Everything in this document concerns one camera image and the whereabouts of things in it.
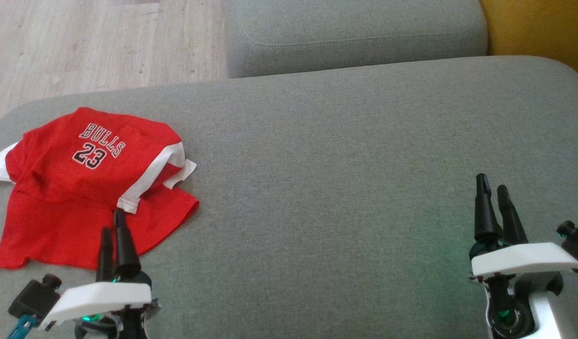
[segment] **gray ottoman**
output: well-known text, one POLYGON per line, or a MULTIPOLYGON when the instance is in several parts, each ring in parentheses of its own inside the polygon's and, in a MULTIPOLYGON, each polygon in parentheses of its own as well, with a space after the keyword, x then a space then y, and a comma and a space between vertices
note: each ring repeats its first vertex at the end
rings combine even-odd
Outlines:
MULTIPOLYGON (((509 187, 532 242, 578 223, 578 75, 544 58, 46 99, 1 120, 0 150, 81 105, 166 122, 197 163, 181 188, 199 210, 142 257, 164 305, 154 339, 484 339, 485 296, 467 280, 475 175, 509 187)), ((0 183, 0 234, 10 192, 0 183)), ((63 289, 94 280, 37 262, 0 270, 0 338, 11 300, 48 272, 63 289)), ((577 276, 560 299, 578 331, 577 276)))
POLYGON ((230 77, 483 56, 478 0, 229 0, 230 77))

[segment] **red jersey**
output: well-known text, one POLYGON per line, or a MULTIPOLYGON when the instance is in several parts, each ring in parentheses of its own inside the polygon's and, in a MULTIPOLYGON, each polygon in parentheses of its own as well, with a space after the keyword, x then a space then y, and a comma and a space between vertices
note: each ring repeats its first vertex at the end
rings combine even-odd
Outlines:
POLYGON ((81 107, 24 134, 0 153, 0 180, 15 182, 0 267, 27 259, 96 268, 100 229, 126 212, 139 254, 159 244, 199 202, 174 184, 194 169, 166 124, 81 107))

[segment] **floor plank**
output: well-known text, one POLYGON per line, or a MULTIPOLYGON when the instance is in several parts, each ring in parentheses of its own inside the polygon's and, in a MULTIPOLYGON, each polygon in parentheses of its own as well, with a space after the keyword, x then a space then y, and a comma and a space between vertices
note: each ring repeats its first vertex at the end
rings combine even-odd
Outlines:
POLYGON ((224 0, 0 0, 0 118, 58 95, 226 79, 224 0))

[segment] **white sleeve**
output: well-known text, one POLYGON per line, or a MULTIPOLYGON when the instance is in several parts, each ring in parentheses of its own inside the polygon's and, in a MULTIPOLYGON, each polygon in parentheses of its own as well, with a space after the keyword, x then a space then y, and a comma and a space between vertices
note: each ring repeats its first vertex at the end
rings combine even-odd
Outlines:
POLYGON ((9 177, 9 173, 7 172, 7 162, 6 157, 9 151, 11 151, 19 142, 12 144, 11 146, 5 148, 4 150, 0 151, 0 181, 3 182, 10 182, 11 178, 9 177))
POLYGON ((193 165, 194 163, 185 159, 184 146, 182 145, 182 142, 166 146, 162 149, 160 154, 155 157, 151 164, 149 164, 143 175, 132 184, 132 186, 130 186, 121 197, 119 197, 117 200, 117 207, 128 213, 136 214, 140 196, 143 195, 151 185, 153 185, 153 182, 155 182, 157 177, 160 175, 166 163, 181 168, 177 174, 171 176, 166 180, 166 182, 164 182, 164 185, 168 188, 171 188, 175 183, 184 180, 194 170, 194 167, 189 165, 189 163, 192 163, 193 165))

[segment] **gray fabric surface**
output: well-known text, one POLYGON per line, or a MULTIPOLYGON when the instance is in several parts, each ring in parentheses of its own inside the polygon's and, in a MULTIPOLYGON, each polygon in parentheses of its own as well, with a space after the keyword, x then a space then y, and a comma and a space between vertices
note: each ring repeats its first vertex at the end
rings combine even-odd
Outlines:
POLYGON ((230 77, 483 56, 478 0, 230 0, 230 77))
MULTIPOLYGON (((199 210, 142 257, 164 305, 152 338, 484 338, 484 294, 467 281, 475 175, 509 187, 530 241, 578 223, 578 75, 544 58, 46 99, 1 120, 0 149, 80 105, 166 122, 197 163, 181 188, 199 210)), ((0 233, 10 191, 0 183, 0 233)), ((64 288, 93 279, 0 270, 0 338, 11 300, 48 272, 64 288)), ((576 288, 567 276, 578 329, 576 288)))

